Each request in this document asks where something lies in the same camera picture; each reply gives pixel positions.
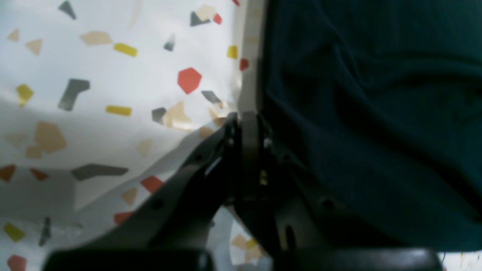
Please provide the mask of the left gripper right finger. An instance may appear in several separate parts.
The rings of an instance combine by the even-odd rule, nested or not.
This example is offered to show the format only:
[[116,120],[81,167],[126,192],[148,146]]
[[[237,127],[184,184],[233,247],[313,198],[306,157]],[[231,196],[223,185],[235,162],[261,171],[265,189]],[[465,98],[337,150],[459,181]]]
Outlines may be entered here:
[[274,271],[444,269],[434,251],[404,245],[350,211],[256,113],[241,115],[237,150],[237,214]]

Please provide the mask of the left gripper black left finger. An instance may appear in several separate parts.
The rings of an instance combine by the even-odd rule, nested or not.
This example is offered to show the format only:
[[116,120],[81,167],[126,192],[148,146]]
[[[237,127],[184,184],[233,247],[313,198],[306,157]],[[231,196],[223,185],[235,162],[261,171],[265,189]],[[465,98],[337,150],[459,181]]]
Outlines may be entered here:
[[105,236],[50,255],[45,271],[214,271],[211,221],[232,195],[239,119],[230,113],[181,168]]

